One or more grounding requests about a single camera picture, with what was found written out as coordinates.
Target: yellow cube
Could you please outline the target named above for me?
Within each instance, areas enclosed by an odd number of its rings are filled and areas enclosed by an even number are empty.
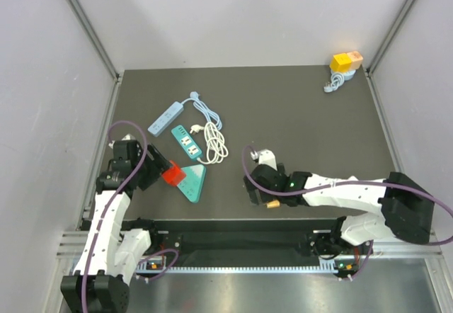
[[[352,64],[349,70],[357,70],[362,65],[363,57],[358,51],[352,51],[347,53],[348,57],[352,60]]]
[[[330,67],[334,72],[345,73],[348,72],[351,64],[352,60],[349,58],[348,54],[340,53],[339,55],[333,55]]]

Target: white wall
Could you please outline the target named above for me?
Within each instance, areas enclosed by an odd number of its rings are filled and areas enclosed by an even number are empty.
[[[0,311],[41,312],[113,80],[66,0],[0,5]]]
[[[369,62],[404,0],[79,1],[123,70]]]
[[[405,172],[453,206],[453,0],[418,0],[375,80]],[[438,210],[434,227],[453,234]],[[453,274],[453,246],[443,248]]]

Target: light blue cord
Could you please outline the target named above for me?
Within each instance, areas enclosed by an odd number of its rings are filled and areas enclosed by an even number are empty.
[[[187,103],[188,101],[193,101],[193,106],[195,109],[200,111],[205,117],[207,122],[213,122],[215,123],[215,126],[217,127],[218,130],[221,130],[222,128],[222,121],[220,120],[220,116],[217,115],[214,111],[209,109],[205,102],[200,100],[200,95],[196,91],[192,91],[190,93],[190,98],[187,98],[181,104],[184,105],[184,103]]]
[[[324,87],[324,92],[332,92],[345,83],[345,76],[339,72],[334,72],[331,76],[331,82]]]

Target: red object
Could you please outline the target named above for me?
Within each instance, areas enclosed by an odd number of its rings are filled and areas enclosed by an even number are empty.
[[[162,178],[170,186],[176,187],[185,178],[185,172],[175,162],[170,161],[170,163],[173,166],[162,174]]]

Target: triangular teal object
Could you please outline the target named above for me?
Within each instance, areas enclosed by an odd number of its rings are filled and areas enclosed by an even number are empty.
[[[191,203],[197,203],[203,188],[206,167],[197,164],[196,166],[185,166],[182,170],[185,172],[185,178],[178,184],[178,188]]]

